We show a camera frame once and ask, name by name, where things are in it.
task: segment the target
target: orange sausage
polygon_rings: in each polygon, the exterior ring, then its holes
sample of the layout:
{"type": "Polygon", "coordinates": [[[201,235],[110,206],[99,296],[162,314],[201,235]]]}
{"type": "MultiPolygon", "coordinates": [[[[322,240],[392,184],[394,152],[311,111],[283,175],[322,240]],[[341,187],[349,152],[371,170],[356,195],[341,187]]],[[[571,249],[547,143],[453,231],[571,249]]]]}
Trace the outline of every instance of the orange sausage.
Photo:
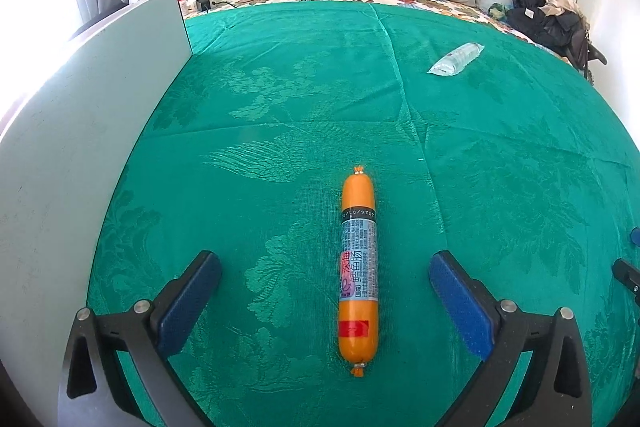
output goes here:
{"type": "Polygon", "coordinates": [[[342,187],[338,346],[354,377],[378,349],[378,240],[371,179],[356,166],[342,187]]]}

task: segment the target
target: red rectangle on sausage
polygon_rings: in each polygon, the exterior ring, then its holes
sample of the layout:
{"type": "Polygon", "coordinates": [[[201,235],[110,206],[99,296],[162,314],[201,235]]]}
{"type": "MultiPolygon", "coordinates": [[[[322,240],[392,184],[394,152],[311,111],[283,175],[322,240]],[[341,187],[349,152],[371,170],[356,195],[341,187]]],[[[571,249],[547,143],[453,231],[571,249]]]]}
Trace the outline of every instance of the red rectangle on sausage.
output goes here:
{"type": "Polygon", "coordinates": [[[338,321],[339,337],[368,337],[369,321],[338,321]]]}

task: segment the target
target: green fabric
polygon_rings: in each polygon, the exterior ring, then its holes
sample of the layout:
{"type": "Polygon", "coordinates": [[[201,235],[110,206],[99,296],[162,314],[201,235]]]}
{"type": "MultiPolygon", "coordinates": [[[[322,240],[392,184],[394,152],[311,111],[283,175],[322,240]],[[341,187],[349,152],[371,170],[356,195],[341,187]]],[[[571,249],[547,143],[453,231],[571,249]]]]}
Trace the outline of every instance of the green fabric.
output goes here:
{"type": "Polygon", "coordinates": [[[479,362],[428,282],[444,248],[497,298],[575,311],[594,424],[612,417],[638,328],[610,267],[638,263],[640,155],[578,73],[488,26],[404,7],[271,4],[186,25],[194,55],[118,183],[88,304],[124,311],[215,251],[219,291],[170,361],[217,426],[434,425],[479,362]],[[465,42],[485,49],[462,73],[427,74],[465,42]],[[354,164],[378,206],[380,349],[364,379],[336,341],[354,164]]]}

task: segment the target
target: blue gripper pad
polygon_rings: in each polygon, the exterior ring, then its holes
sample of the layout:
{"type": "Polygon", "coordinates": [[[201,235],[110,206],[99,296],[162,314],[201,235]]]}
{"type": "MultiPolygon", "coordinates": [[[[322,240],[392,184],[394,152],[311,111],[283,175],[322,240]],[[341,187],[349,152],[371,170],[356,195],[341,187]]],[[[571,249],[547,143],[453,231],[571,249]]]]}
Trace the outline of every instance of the blue gripper pad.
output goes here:
{"type": "MultiPolygon", "coordinates": [[[[157,350],[162,357],[167,358],[180,353],[204,306],[218,287],[221,275],[222,266],[218,256],[212,252],[206,252],[204,261],[176,294],[158,322],[157,350]]],[[[184,283],[181,279],[171,283],[184,283]]]]}
{"type": "Polygon", "coordinates": [[[494,349],[496,325],[492,323],[471,289],[463,281],[463,277],[447,262],[442,252],[438,252],[431,258],[429,279],[451,320],[458,328],[466,349],[481,357],[482,360],[486,360],[494,349]]]}

